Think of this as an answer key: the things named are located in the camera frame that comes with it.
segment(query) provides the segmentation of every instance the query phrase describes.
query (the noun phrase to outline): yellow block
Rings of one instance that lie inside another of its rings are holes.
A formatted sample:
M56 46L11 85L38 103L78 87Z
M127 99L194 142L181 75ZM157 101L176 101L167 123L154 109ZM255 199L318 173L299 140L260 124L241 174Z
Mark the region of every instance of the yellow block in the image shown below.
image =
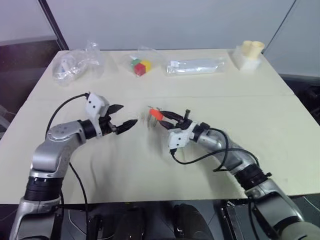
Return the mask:
M151 70L151 62L149 62L148 60L142 60L140 62L141 64L143 64L145 66L145 72L149 72Z

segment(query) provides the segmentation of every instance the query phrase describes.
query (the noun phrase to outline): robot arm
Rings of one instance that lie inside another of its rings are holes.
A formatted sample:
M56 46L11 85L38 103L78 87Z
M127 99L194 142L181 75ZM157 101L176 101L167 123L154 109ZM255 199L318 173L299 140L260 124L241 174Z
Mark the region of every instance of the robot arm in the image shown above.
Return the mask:
M176 125L160 121L168 129L168 146L174 155L177 148L183 148L189 141L194 141L209 152L226 148L242 149L225 133L210 128L206 123L198 124L189 119L189 110L185 116L174 112L161 111L164 117L175 120ZM224 162L225 152L216 154L220 163ZM320 236L320 229L308 222L296 204L269 178L271 174L264 174L253 157L240 150L228 151L224 167L237 179L244 188L247 197L254 203L252 209L258 223L271 239L283 240L315 240Z
M26 191L15 215L10 240L30 237L59 239L54 236L60 234L55 230L59 228L56 210L72 153L88 139L101 138L112 132L118 135L133 127L136 119L120 126L110 122L109 115L122 107L110 106L103 97L91 93L86 106L88 120L59 124L48 131L45 141L33 154Z

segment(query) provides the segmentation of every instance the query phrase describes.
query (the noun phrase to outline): table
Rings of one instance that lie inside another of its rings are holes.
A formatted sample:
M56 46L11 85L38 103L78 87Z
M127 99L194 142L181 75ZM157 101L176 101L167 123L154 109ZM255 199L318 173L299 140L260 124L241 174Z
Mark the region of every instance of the table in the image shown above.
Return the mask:
M208 57L208 52L217 56L227 53L211 49L165 54L190 59ZM117 62L126 53L104 54ZM89 203L246 197L229 173L211 171L218 166L213 158L187 166L175 163L167 149L166 130L161 126L147 127L148 106L181 114L188 108L191 119L225 130L259 158L264 172L271 172L286 194L320 192L320 127L265 59L261 69L252 75L238 72L231 63L226 73L217 75L165 77L155 69L136 78L121 67L112 74L113 78L96 80L83 76L79 82L62 88L52 83L51 66L48 67L0 141L0 189L5 193L1 204L17 204L24 194L33 152L44 139L53 111L66 98L86 91L105 96L111 104L124 105L112 116L113 124L139 120L130 131L88 140L73 154L71 162L82 179ZM170 81L169 87L164 84L167 91L161 80ZM84 99L66 105L53 124L78 119L86 119ZM189 144L177 152L177 157L188 161L204 153ZM70 169L62 190L67 204L84 202Z

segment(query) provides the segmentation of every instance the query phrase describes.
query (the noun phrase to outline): gray wall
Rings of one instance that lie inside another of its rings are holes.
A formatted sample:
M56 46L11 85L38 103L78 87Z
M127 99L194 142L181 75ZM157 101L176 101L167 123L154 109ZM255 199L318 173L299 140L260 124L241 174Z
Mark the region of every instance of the gray wall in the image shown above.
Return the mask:
M269 43L294 0L47 0L70 49L234 48Z
M264 54L278 73L320 77L320 0L298 0Z
M54 39L37 0L1 0L0 46Z

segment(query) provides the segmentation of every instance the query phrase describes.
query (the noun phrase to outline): clear plastic bag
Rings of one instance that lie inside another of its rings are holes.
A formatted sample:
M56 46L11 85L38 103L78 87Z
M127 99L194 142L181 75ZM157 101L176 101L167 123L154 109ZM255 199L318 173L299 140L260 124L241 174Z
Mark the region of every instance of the clear plastic bag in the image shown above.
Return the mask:
M165 58L161 53L146 46L140 46L136 52L124 55L120 59L120 65L137 77L146 74L165 62Z
M171 60L165 66L168 76L223 73L226 58L196 58L190 60Z
M85 50L72 50L54 60L53 80L68 86L86 71L91 71L93 78L99 78L104 72L104 63L98 44L88 41Z

